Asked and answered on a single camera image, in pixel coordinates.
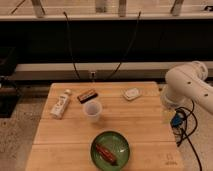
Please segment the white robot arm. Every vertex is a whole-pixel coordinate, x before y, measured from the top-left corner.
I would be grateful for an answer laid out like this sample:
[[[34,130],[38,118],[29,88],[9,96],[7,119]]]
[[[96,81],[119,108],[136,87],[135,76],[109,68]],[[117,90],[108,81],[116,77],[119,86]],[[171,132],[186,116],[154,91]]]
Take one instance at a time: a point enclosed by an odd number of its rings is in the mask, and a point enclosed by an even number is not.
[[[208,69],[200,61],[171,68],[165,74],[162,104],[166,108],[178,108],[189,98],[213,115],[213,87],[205,82],[207,77]]]

